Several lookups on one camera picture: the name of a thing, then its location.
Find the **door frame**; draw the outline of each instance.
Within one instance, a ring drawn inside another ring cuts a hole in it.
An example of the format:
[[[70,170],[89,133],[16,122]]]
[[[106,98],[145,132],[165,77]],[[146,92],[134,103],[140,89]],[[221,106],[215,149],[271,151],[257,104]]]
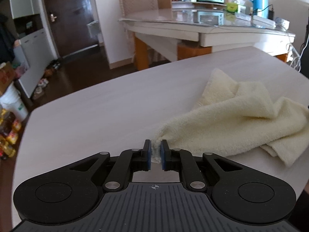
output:
[[[97,6],[96,6],[96,3],[95,3],[95,0],[90,0],[90,1],[91,1],[93,19],[96,21],[96,20],[98,20]],[[54,36],[53,36],[53,33],[52,33],[52,29],[50,27],[49,16],[48,16],[48,13],[47,13],[47,10],[46,10],[45,1],[39,0],[39,6],[40,6],[42,24],[43,24],[43,27],[46,30],[47,39],[48,39],[48,43],[50,45],[50,49],[52,51],[54,58],[58,59],[58,58],[60,58],[60,55],[59,55],[58,48],[57,48],[57,45],[56,45],[56,42],[55,42],[55,39],[54,39]],[[98,35],[98,41],[99,41],[100,46],[104,46],[102,34],[101,34],[101,36]]]

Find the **white table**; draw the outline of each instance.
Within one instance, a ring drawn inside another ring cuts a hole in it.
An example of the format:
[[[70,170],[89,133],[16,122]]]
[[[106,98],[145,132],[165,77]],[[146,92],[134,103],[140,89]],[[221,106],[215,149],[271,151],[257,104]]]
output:
[[[289,97],[309,104],[309,80],[254,47],[227,50],[165,64],[116,78],[32,112],[20,145],[13,191],[23,181],[90,155],[142,148],[163,121],[186,113],[202,95],[211,71],[220,68],[237,81],[262,81],[275,101]],[[288,182],[297,197],[309,178],[309,149],[286,168],[260,148],[231,159]],[[178,181],[176,172],[152,165],[136,181]],[[13,206],[13,225],[20,219]]]
[[[178,60],[180,40],[199,42],[211,52],[254,46],[272,56],[289,52],[295,34],[259,21],[245,21],[220,10],[159,9],[129,14],[124,27],[169,61]]]

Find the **beige chair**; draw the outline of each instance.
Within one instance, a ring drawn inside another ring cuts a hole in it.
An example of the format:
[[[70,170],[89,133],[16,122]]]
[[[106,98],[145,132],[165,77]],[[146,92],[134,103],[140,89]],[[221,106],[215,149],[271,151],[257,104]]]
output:
[[[158,9],[158,0],[119,0],[119,2],[123,17],[135,12]],[[135,38],[134,33],[131,31],[126,30],[126,34],[129,50],[133,54],[135,53],[135,45],[139,45],[140,40]],[[149,63],[152,63],[154,61],[164,60],[165,58],[155,50],[148,47],[148,59]],[[144,69],[143,67],[138,66],[137,68],[138,70]]]

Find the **dark wooden floor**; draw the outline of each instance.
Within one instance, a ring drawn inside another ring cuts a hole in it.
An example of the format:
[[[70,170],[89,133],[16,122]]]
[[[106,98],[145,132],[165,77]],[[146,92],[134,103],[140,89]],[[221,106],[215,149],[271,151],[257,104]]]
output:
[[[109,69],[104,49],[93,48],[66,58],[61,68],[49,79],[45,95],[34,102],[34,108],[78,90],[136,72],[133,64]],[[16,157],[0,165],[0,232],[11,226],[11,188]]]

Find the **gray ridged plate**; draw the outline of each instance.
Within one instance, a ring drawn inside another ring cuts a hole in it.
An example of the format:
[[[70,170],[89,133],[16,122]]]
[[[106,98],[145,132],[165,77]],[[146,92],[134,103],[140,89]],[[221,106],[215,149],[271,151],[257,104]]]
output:
[[[268,226],[237,223],[219,213],[203,193],[181,183],[129,183],[107,193],[98,207],[70,224],[47,226],[24,221],[15,232],[292,232],[285,221]]]

